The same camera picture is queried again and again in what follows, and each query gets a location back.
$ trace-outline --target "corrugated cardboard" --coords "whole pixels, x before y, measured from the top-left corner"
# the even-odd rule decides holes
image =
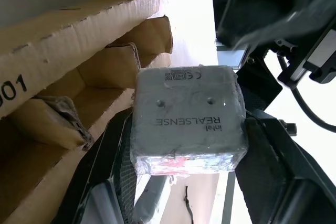
[[[86,152],[66,153],[25,198],[4,224],[49,224],[56,215],[73,173]]]
[[[136,44],[142,68],[146,68],[162,52],[171,54],[173,37],[168,17],[147,19],[117,39],[114,44],[127,41]]]
[[[0,30],[0,118],[157,12],[159,1],[90,0]]]
[[[0,121],[0,131],[0,222],[3,222],[67,150],[31,141],[9,119]]]
[[[138,36],[152,39],[156,33],[149,24],[160,24],[163,31],[161,39],[152,41],[153,49],[148,48],[150,56],[146,59],[152,59],[149,66],[170,65],[168,53],[172,50],[172,38],[168,18],[149,19],[146,23],[139,25],[142,32],[137,32],[137,36],[130,31],[128,36],[135,43],[125,39],[121,45],[107,46],[41,91],[39,96],[71,98],[81,123],[98,139],[116,113],[132,106],[135,78],[142,64],[138,50],[145,51],[143,45],[146,45],[139,43]],[[28,100],[9,118],[1,120],[0,131],[3,134],[0,139],[0,222],[8,217],[7,224],[49,223],[83,156],[77,147],[83,145],[83,140],[40,99]]]

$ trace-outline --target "printed number on cardboard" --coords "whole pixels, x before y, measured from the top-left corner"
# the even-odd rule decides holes
[[[19,77],[16,80],[15,84],[20,84],[21,88],[24,92],[27,91],[27,87],[25,85],[25,82],[23,81],[22,74],[19,75]],[[5,81],[4,84],[1,86],[1,93],[0,93],[0,107],[4,103],[5,98],[7,101],[14,100],[16,97],[16,89],[15,86],[11,83],[11,81]]]

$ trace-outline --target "grey box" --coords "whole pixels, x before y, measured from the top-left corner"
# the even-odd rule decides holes
[[[234,170],[248,147],[236,78],[226,66],[142,70],[130,150],[137,174]]]

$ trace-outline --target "cardboard flap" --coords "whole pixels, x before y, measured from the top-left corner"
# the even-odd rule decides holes
[[[137,46],[141,67],[147,67],[157,55],[172,53],[173,37],[168,17],[147,19],[114,44],[133,42]]]
[[[40,96],[50,96],[50,97],[58,97],[65,96],[69,98],[74,98],[85,88],[85,82],[80,76],[77,68],[66,73],[58,81],[49,85],[46,89],[43,89],[39,92]]]
[[[0,163],[2,223],[68,150],[31,141],[8,118],[0,121],[0,131],[2,151],[7,153],[7,158]]]
[[[105,113],[113,102],[121,95],[120,89],[99,89],[86,87],[73,100],[79,118],[86,129]]]
[[[91,0],[0,30],[0,118],[159,10],[160,0]]]
[[[83,62],[78,71],[86,85],[96,88],[134,88],[140,69],[134,44],[110,46]]]
[[[124,90],[122,94],[113,101],[112,105],[106,109],[104,113],[94,122],[94,124],[89,129],[89,132],[94,137],[94,139],[98,139],[100,137],[100,135],[105,131],[106,125],[115,114],[132,107],[133,94],[134,89]]]
[[[147,68],[167,68],[171,65],[170,54],[163,52],[155,57],[152,62],[147,65]]]
[[[41,99],[30,99],[9,115],[10,120],[34,141],[73,149],[84,145],[79,132]]]
[[[65,154],[3,224],[52,223],[73,173],[85,153],[72,150]]]
[[[60,114],[66,119],[73,128],[79,132],[81,137],[85,140],[85,145],[82,147],[84,151],[87,151],[94,139],[87,129],[82,125],[77,109],[72,99],[68,97],[41,97],[43,101],[49,105],[54,111]]]

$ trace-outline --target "screw hole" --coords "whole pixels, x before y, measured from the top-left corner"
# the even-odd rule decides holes
[[[209,97],[207,100],[208,104],[212,105],[215,104],[215,100],[212,97]]]
[[[156,105],[157,105],[158,107],[163,107],[163,106],[164,106],[164,101],[162,101],[162,100],[157,100],[157,101],[156,101]]]

